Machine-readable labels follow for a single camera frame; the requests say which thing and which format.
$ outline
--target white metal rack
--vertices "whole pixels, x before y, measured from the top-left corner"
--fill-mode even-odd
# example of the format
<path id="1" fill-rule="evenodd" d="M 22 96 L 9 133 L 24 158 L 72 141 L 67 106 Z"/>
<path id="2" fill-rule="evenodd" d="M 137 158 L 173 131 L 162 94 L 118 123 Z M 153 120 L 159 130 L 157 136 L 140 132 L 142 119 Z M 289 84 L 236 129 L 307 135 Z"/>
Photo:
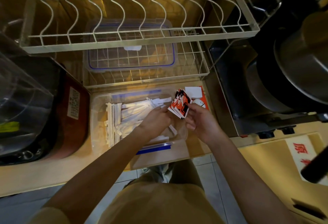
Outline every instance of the white metal rack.
<path id="1" fill-rule="evenodd" d="M 202 77 L 209 73 L 209 68 L 199 42 L 177 43 L 177 60 L 173 66 L 106 71 L 102 73 L 90 72 L 84 69 L 83 85 L 87 89 L 123 85 L 140 82 L 159 81 L 162 79 L 182 79 L 187 77 Z"/>
<path id="2" fill-rule="evenodd" d="M 225 25 L 233 8 L 238 9 L 239 18 Z M 41 19 L 36 18 L 40 16 L 38 11 L 42 12 Z M 101 32 L 98 27 L 104 18 L 120 19 L 121 23 L 115 31 Z M 135 18 L 143 20 L 139 27 L 120 30 L 127 19 Z M 92 19 L 96 19 L 97 24 L 86 31 Z M 144 27 L 146 19 L 163 22 L 156 28 Z M 170 35 L 163 32 L 166 20 L 173 25 L 165 28 Z M 246 38 L 258 31 L 258 24 L 244 0 L 27 0 L 20 46 L 32 54 Z"/>

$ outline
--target yellow shirt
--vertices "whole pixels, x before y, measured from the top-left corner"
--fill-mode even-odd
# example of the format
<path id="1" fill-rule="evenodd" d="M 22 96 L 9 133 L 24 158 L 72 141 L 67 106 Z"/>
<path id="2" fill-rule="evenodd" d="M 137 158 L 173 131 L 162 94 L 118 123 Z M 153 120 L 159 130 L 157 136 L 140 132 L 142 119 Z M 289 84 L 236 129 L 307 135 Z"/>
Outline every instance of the yellow shirt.
<path id="1" fill-rule="evenodd" d="M 29 224 L 69 224 L 59 209 L 42 208 Z M 99 224 L 118 223 L 224 223 L 204 191 L 193 184 L 138 182 L 117 194 Z"/>

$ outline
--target person's left hand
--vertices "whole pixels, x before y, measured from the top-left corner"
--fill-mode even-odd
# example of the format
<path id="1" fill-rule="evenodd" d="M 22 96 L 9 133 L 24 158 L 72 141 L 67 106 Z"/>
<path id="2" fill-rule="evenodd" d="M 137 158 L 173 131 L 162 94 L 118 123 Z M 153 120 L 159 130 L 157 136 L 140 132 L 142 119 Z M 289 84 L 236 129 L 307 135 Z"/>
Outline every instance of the person's left hand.
<path id="1" fill-rule="evenodd" d="M 138 128 L 151 140 L 159 136 L 171 123 L 167 107 L 154 108 L 140 123 Z"/>

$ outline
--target leg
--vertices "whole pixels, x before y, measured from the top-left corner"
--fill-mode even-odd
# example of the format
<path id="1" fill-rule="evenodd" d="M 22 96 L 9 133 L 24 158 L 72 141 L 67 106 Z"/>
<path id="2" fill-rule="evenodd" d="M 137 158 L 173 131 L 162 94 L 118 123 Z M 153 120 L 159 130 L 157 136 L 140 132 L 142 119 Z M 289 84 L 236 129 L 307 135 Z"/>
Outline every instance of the leg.
<path id="1" fill-rule="evenodd" d="M 132 185 L 138 182 L 162 183 L 163 175 L 160 171 L 160 168 L 157 166 L 147 168 L 147 171 L 143 172 L 139 178 L 129 181 L 128 184 L 124 186 L 124 188 L 128 185 Z"/>
<path id="2" fill-rule="evenodd" d="M 173 164 L 172 170 L 172 177 L 169 183 L 190 183 L 204 189 L 197 173 L 196 167 L 191 160 L 181 160 L 175 162 Z"/>

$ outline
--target white round object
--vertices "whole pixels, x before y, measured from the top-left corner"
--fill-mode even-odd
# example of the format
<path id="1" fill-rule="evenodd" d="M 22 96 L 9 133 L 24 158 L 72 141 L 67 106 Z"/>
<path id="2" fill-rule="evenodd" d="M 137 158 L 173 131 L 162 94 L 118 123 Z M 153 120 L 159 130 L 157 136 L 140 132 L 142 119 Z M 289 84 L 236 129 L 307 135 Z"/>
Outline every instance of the white round object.
<path id="1" fill-rule="evenodd" d="M 193 103 L 196 103 L 197 105 L 199 105 L 199 106 L 201 106 L 203 108 L 206 108 L 205 103 L 202 102 L 200 99 L 193 100 Z"/>

